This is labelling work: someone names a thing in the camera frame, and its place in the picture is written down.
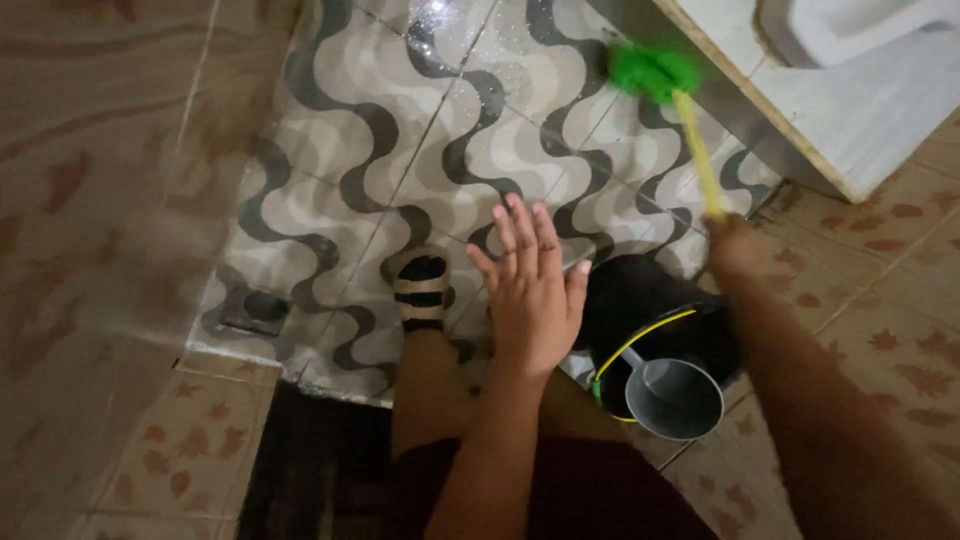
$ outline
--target tiled wall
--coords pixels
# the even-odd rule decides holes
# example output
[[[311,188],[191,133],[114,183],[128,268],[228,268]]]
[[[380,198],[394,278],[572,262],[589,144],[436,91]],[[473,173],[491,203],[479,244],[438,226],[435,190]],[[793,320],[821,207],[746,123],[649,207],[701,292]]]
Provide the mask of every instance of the tiled wall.
[[[138,435],[143,412],[163,425],[178,411],[165,390],[171,367],[220,255],[296,7],[295,0],[5,4],[0,538],[62,537],[106,488],[101,480]],[[204,406],[243,402],[207,421],[236,430],[211,425],[210,454],[224,454],[233,440],[240,448],[225,459],[245,459],[259,417],[236,415],[262,405],[262,386],[177,377],[203,389],[195,399]],[[170,444],[180,443],[179,427],[164,429]],[[170,467],[193,471],[172,455]],[[134,490],[142,489],[131,475]],[[184,487],[179,503],[201,508],[202,493],[191,493]],[[201,513],[227,512],[218,497],[211,493]],[[123,509],[106,499],[101,506]]]
[[[787,185],[756,221],[769,283],[881,407],[960,519],[958,155],[960,110],[869,201]],[[724,540],[799,538],[749,381],[728,393],[728,415],[708,437],[639,444]]]

